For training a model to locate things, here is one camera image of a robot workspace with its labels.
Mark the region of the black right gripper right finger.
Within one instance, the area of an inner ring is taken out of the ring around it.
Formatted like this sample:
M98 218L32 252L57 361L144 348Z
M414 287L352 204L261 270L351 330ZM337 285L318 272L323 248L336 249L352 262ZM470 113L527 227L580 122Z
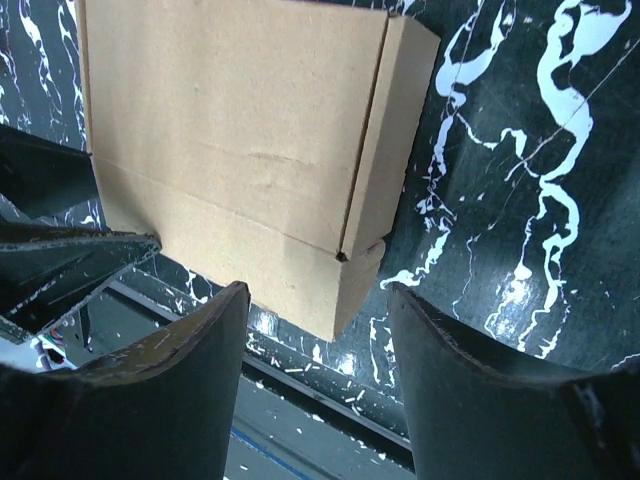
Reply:
M515 350L401 283L388 302L420 479L635 479L639 368L589 373Z

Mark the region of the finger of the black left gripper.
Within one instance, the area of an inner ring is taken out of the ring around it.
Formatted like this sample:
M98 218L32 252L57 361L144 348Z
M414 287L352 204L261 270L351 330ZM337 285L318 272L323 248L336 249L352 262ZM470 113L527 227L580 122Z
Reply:
M150 234L1 224L1 333L39 335L159 253Z
M1 194L30 218L94 199L91 155L3 125Z

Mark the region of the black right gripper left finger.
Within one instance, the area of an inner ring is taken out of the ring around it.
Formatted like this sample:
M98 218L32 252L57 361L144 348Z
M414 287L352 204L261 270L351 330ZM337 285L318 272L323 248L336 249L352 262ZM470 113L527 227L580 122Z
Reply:
M5 479L220 479L241 373L248 286L84 366L1 368Z

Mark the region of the brown cardboard box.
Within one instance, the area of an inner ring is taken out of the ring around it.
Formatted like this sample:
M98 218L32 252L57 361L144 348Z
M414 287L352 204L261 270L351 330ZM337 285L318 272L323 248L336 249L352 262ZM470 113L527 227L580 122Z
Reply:
M440 40L312 1L80 1L107 224L333 341L372 287Z

